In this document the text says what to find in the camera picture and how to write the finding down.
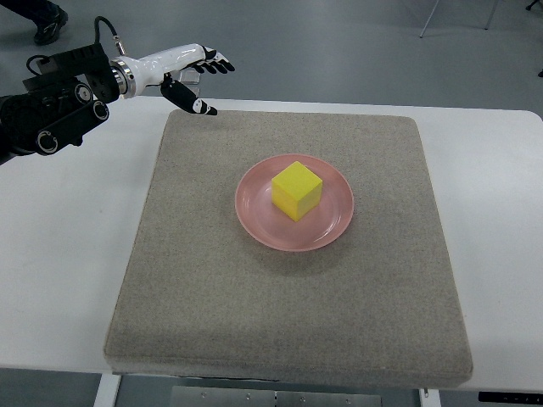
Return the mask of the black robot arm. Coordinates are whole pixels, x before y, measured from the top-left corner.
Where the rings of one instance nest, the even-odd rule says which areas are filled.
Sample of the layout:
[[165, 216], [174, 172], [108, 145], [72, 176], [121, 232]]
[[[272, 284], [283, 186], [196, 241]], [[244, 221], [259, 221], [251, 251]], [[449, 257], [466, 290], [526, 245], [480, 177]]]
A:
[[52, 155], [73, 145], [109, 118], [107, 105], [127, 90], [100, 42], [105, 23], [120, 53], [124, 48], [112, 23], [94, 20], [94, 43], [50, 56], [34, 55], [23, 81], [26, 93], [1, 97], [1, 163], [34, 153]]

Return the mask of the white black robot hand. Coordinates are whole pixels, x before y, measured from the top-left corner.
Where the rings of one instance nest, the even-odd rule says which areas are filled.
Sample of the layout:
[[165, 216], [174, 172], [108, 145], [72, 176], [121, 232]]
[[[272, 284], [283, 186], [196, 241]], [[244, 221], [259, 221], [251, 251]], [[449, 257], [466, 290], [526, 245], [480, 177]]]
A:
[[158, 86], [162, 96], [190, 114], [216, 115], [216, 108], [197, 97], [193, 91], [176, 80], [173, 75], [186, 69], [199, 74], [227, 74], [235, 70], [231, 62], [214, 48], [197, 43], [183, 45], [150, 54], [141, 59], [119, 56], [110, 62], [124, 84], [120, 86], [123, 98], [134, 98], [149, 86]]

